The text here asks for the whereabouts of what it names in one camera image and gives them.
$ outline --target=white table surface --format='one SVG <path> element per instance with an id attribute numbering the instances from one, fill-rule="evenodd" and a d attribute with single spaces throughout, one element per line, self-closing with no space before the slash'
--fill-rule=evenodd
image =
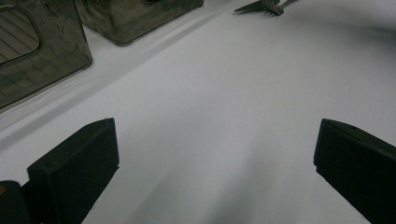
<path id="1" fill-rule="evenodd" d="M 368 223 L 313 155 L 323 118 L 396 146 L 393 0 L 233 14 L 251 2 L 206 0 L 124 48 L 86 30 L 92 67 L 0 114 L 0 179 L 115 118 L 120 169 L 85 224 Z"/>

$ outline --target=white surface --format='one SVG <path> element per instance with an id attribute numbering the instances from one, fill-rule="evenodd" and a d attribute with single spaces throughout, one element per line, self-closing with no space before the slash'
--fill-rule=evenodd
<path id="1" fill-rule="evenodd" d="M 87 30 L 91 68 L 0 114 L 0 179 L 113 117 L 120 169 L 85 224 L 368 223 L 312 158 L 323 118 L 396 145 L 395 4 L 233 14 L 250 2 L 206 0 L 125 48 Z"/>

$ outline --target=translucent gray container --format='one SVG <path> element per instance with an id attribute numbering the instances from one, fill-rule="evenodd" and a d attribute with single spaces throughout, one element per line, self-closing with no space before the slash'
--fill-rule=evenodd
<path id="1" fill-rule="evenodd" d="M 76 0 L 82 23 L 119 46 L 203 4 L 204 0 Z"/>
<path id="2" fill-rule="evenodd" d="M 91 64 L 72 0 L 0 0 L 0 109 Z"/>

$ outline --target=plastic container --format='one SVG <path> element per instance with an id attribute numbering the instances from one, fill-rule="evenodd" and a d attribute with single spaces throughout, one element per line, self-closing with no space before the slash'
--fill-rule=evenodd
<path id="1" fill-rule="evenodd" d="M 0 109 L 91 64 L 72 0 L 0 0 Z"/>
<path id="2" fill-rule="evenodd" d="M 204 0 L 76 0 L 82 23 L 119 46 L 203 4 Z"/>

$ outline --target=metal fork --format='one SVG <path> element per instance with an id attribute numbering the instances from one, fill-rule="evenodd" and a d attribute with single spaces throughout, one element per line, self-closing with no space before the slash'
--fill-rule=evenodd
<path id="1" fill-rule="evenodd" d="M 278 0 L 261 0 L 265 9 L 267 9 L 269 12 L 271 12 L 277 16 L 280 16 L 283 14 L 284 7 L 290 5 L 291 3 L 294 3 L 296 1 L 298 1 L 298 0 L 288 0 L 288 1 L 284 2 L 282 5 L 277 6 L 277 4 L 279 3 Z"/>
<path id="2" fill-rule="evenodd" d="M 279 4 L 280 0 L 259 0 L 247 6 L 240 7 L 235 12 L 248 13 L 253 11 L 267 11 L 273 15 L 280 16 L 284 12 L 283 10 L 284 7 L 296 1 L 298 0 L 288 0 L 284 2 L 282 5 L 278 6 L 277 4 Z"/>

